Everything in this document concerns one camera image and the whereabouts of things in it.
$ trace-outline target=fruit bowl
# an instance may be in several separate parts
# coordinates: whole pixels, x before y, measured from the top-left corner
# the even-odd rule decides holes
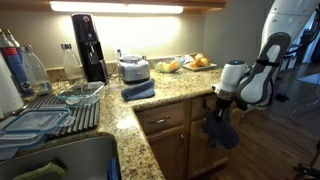
[[[154,69],[162,73],[173,73],[180,69],[184,64],[184,58],[172,57],[152,60]]]

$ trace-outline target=wall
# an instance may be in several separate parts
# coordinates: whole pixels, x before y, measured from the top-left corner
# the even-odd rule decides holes
[[[10,29],[21,45],[31,44],[45,68],[58,68],[61,43],[71,43],[78,55],[71,14],[0,11],[0,28]],[[148,58],[202,51],[204,15],[93,15],[107,61],[115,59],[115,47]]]
[[[222,66],[230,60],[252,65],[260,50],[264,21],[273,0],[228,0],[221,11],[205,15],[203,52]]]

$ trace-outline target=upper cabinet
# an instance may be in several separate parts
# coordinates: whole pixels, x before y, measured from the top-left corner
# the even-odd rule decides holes
[[[65,0],[72,2],[108,2],[108,3],[124,3],[124,4],[149,4],[149,5],[175,5],[183,6],[185,14],[200,14],[225,7],[225,0]],[[1,0],[0,10],[16,10],[16,11],[52,11],[49,0]]]

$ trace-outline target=under-cabinet light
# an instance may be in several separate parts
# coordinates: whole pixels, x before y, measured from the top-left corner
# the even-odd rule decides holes
[[[180,14],[181,6],[119,4],[97,2],[64,2],[50,1],[52,10],[64,12],[110,12],[110,13],[167,13]]]

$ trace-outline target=black water dispenser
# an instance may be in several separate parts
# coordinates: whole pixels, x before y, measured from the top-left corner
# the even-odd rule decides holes
[[[80,59],[88,82],[102,81],[108,84],[108,72],[93,16],[71,16]]]

